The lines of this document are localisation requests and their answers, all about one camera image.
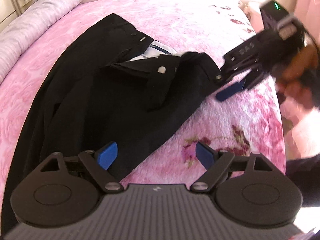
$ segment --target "pink bedspread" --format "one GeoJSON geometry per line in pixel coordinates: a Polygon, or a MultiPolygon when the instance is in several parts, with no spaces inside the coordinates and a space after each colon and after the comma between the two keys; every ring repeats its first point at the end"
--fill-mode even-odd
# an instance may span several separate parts
{"type": "MultiPolygon", "coordinates": [[[[234,7],[182,0],[100,0],[80,5],[56,22],[20,57],[0,86],[0,201],[32,100],[55,61],[81,33],[116,13],[176,51],[205,51],[221,66],[224,53],[254,35],[243,12],[234,7]]],[[[238,155],[262,152],[284,171],[282,125],[272,79],[223,103],[209,96],[122,182],[190,185],[205,172],[195,157],[197,141],[238,155]]]]}

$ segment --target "black sleeve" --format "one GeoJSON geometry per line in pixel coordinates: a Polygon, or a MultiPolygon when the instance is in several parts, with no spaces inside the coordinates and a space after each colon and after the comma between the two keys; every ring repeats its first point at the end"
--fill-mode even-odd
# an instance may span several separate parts
{"type": "Polygon", "coordinates": [[[320,154],[287,161],[286,175],[300,189],[304,207],[320,206],[320,154]]]}

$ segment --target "pink blanket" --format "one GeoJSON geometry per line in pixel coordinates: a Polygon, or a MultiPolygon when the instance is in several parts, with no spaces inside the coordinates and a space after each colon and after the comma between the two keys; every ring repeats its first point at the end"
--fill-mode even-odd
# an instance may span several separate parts
{"type": "MultiPolygon", "coordinates": [[[[43,80],[67,46],[110,13],[178,52],[205,51],[219,66],[224,53],[254,35],[239,8],[219,3],[100,0],[76,7],[31,45],[0,86],[0,201],[19,133],[43,80]]],[[[284,171],[282,125],[272,79],[223,103],[209,96],[175,135],[122,182],[190,185],[205,171],[195,157],[197,141],[238,155],[262,152],[284,171]]]]}

